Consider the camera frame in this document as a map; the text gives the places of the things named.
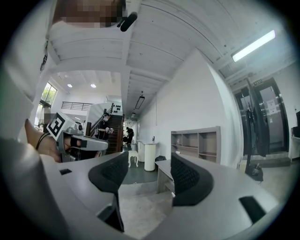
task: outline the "white chair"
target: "white chair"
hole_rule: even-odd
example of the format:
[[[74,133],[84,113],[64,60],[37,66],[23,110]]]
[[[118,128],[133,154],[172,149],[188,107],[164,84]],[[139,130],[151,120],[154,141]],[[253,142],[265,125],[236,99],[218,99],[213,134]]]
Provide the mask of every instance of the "white chair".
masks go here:
[[[128,163],[129,163],[128,167],[131,166],[131,161],[130,161],[131,157],[136,158],[136,167],[138,167],[138,164],[137,164],[139,162],[139,154],[138,154],[138,152],[137,151],[128,151]]]

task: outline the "white reception counter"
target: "white reception counter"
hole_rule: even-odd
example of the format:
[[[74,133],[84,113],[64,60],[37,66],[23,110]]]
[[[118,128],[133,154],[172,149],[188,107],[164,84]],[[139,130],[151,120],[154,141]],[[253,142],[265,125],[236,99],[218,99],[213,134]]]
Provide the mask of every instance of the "white reception counter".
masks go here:
[[[155,155],[156,155],[156,145],[158,142],[147,141],[147,140],[137,140],[138,142],[138,152],[139,152],[139,162],[145,163],[145,171],[152,172],[155,170]]]

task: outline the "bracelet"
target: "bracelet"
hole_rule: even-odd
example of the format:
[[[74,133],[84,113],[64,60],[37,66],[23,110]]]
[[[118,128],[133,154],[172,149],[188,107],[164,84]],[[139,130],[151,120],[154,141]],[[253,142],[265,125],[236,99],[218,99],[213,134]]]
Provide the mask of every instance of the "bracelet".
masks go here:
[[[41,141],[46,137],[48,136],[50,133],[43,133],[43,135],[41,135],[41,137],[39,138],[38,142],[37,142],[37,146],[36,146],[36,150],[38,150],[38,147],[41,143]]]

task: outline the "hand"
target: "hand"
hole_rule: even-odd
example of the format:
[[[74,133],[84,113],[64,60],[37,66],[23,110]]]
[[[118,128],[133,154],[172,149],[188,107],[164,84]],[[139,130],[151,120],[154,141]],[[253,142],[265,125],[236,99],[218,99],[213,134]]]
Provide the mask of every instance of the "hand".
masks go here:
[[[81,141],[77,140],[77,146],[81,146]],[[64,149],[68,151],[71,148],[71,137],[64,139]],[[57,150],[56,142],[53,137],[46,136],[40,143],[38,150],[39,154],[45,154],[54,158],[54,161],[60,163],[60,153]]]

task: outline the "trash bag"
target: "trash bag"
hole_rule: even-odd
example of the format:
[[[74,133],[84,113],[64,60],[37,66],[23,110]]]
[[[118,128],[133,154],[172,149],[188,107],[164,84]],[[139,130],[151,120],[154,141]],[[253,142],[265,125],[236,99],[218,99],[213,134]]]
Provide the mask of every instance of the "trash bag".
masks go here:
[[[167,159],[165,158],[165,156],[158,156],[158,157],[155,159],[156,162],[158,162],[158,161],[164,161],[164,160],[167,160]]]

